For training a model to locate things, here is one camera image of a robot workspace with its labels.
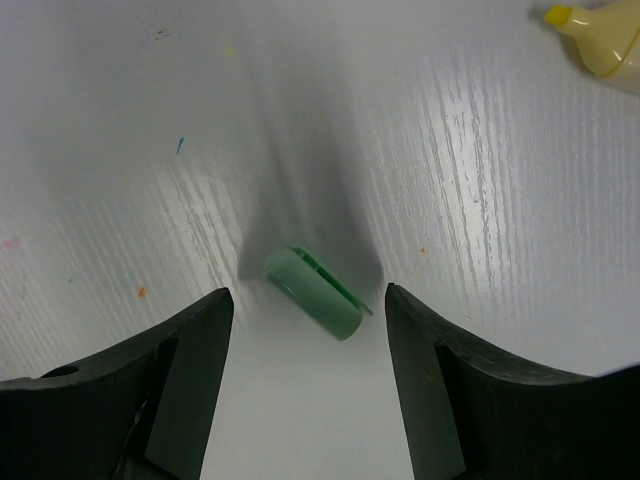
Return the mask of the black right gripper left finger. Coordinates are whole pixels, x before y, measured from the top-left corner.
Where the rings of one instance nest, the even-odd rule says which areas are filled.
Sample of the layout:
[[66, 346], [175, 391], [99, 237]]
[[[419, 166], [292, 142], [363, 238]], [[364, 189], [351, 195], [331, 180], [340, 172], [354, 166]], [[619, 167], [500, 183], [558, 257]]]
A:
[[233, 313], [220, 288], [101, 352], [2, 382], [2, 478], [200, 478]]

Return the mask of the yellow highlighter pen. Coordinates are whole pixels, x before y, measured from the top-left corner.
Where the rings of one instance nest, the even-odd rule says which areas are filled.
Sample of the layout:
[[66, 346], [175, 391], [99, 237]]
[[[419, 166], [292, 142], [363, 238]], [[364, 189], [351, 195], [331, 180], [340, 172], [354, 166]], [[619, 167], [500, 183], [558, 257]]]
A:
[[576, 44], [586, 69], [614, 87], [639, 93], [639, 2], [595, 9], [552, 5], [544, 21]]

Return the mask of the green highlighter cap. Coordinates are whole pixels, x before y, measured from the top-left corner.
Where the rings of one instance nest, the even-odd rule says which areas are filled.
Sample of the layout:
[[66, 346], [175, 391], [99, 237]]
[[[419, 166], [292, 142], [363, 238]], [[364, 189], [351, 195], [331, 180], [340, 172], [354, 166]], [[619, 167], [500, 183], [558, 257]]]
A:
[[373, 312], [308, 250], [293, 246], [264, 261], [265, 279], [338, 341], [350, 338]]

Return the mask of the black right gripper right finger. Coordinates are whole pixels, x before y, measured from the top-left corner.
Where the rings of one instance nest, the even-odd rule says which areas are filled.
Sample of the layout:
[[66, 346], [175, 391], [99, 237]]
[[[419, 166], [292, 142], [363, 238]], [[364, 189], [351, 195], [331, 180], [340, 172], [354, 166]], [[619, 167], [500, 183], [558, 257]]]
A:
[[510, 353], [390, 284], [385, 317], [417, 479], [635, 479], [639, 370], [590, 377]]

